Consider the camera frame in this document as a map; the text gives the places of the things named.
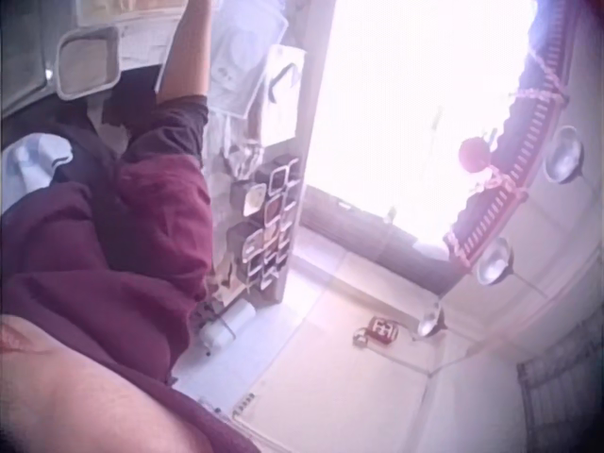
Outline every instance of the person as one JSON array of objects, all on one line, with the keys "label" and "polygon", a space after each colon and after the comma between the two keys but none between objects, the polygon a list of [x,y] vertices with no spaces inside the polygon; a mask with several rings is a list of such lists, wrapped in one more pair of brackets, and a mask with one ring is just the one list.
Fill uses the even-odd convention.
[{"label": "person", "polygon": [[73,114],[3,152],[0,420],[17,451],[258,451],[168,385],[211,266],[210,16],[189,0],[119,159]]}]

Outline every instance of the metal grate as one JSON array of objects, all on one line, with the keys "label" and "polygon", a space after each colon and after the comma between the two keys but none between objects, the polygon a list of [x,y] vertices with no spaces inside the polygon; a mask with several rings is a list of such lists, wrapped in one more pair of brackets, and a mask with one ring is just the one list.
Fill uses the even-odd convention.
[{"label": "metal grate", "polygon": [[604,307],[550,347],[518,365],[527,451],[573,451],[603,407]]}]

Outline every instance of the maroon shirt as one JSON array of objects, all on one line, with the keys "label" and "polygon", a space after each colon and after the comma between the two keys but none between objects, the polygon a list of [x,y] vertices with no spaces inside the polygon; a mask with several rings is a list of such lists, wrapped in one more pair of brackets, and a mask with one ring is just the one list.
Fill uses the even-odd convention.
[{"label": "maroon shirt", "polygon": [[205,97],[166,103],[117,162],[89,129],[42,130],[68,139],[74,160],[2,216],[2,309],[150,394],[216,453],[257,452],[166,384],[211,264],[207,121]]}]

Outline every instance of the red decoration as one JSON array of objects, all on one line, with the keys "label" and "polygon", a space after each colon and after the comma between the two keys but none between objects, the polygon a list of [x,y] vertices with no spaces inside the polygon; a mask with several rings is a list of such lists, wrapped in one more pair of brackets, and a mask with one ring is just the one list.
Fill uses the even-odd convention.
[{"label": "red decoration", "polygon": [[491,147],[481,137],[468,139],[460,147],[460,164],[468,173],[479,173],[491,165]]}]

